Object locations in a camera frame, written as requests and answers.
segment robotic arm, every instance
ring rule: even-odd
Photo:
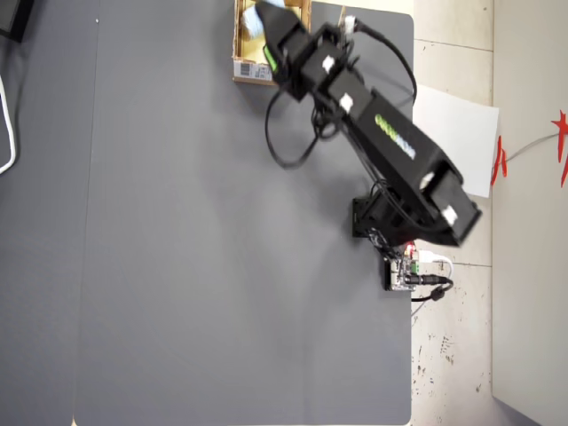
[[[332,136],[342,131],[375,181],[376,191],[352,202],[353,236],[369,239],[397,269],[397,283],[405,288],[388,289],[414,289],[420,280],[409,274],[407,243],[421,239],[460,246],[481,216],[462,190],[462,175],[381,93],[367,89],[341,28],[326,24],[310,35],[292,11],[267,2],[258,3],[256,11],[279,95],[285,91],[297,101],[312,95],[319,109],[315,121],[333,124]],[[317,138],[316,131],[309,152]],[[269,147],[274,156],[270,142]]]

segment cable connector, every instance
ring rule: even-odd
[[[446,290],[443,287],[436,287],[430,293],[430,297],[434,302],[437,302],[446,295]]]
[[[355,32],[356,21],[357,18],[355,18],[353,15],[348,15],[345,17],[345,34],[347,36]]]
[[[414,286],[437,286],[438,284],[453,284],[454,282],[447,277],[439,275],[407,275],[405,283]]]

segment white wall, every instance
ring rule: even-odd
[[[568,113],[568,1],[495,0],[494,99],[513,154]],[[493,395],[568,424],[568,156],[557,138],[509,163],[493,189]]]

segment green logo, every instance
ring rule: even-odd
[[[394,128],[383,118],[382,115],[377,114],[375,116],[376,125],[381,128],[384,133],[392,139],[392,141],[397,144],[400,149],[402,149],[406,155],[408,155],[412,160],[416,158],[416,151],[411,145],[406,142]]]

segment white cable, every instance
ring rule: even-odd
[[[4,90],[4,82],[0,76],[0,96],[2,96],[2,109],[4,110],[4,120],[8,129],[8,138],[10,139],[10,160],[0,167],[0,175],[7,171],[16,161],[16,141],[14,140],[14,130],[10,121],[10,113],[8,112],[8,103],[6,102],[6,91]]]
[[[450,265],[450,275],[447,277],[451,279],[454,276],[454,262],[449,257],[437,255],[428,250],[418,250],[418,262],[422,264],[432,264],[434,262],[443,262]]]

